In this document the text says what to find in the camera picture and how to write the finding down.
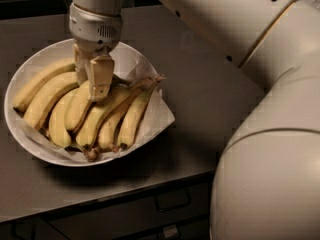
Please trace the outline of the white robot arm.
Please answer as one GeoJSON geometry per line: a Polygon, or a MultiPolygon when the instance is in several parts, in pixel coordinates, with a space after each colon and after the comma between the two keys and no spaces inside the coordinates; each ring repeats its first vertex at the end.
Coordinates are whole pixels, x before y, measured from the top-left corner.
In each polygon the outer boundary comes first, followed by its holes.
{"type": "Polygon", "coordinates": [[[123,16],[176,120],[129,156],[66,171],[71,239],[320,240],[318,54],[262,89],[165,7],[123,16]]]}

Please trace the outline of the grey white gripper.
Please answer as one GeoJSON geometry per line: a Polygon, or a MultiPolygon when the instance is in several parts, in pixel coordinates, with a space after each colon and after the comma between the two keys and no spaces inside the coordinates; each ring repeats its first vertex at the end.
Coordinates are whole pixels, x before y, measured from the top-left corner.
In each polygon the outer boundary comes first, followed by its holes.
{"type": "Polygon", "coordinates": [[[78,84],[90,83],[90,99],[99,102],[110,90],[115,62],[107,55],[95,57],[95,53],[110,53],[119,43],[122,30],[119,3],[103,8],[101,12],[82,8],[72,3],[69,27],[73,44],[73,56],[78,84]]]}

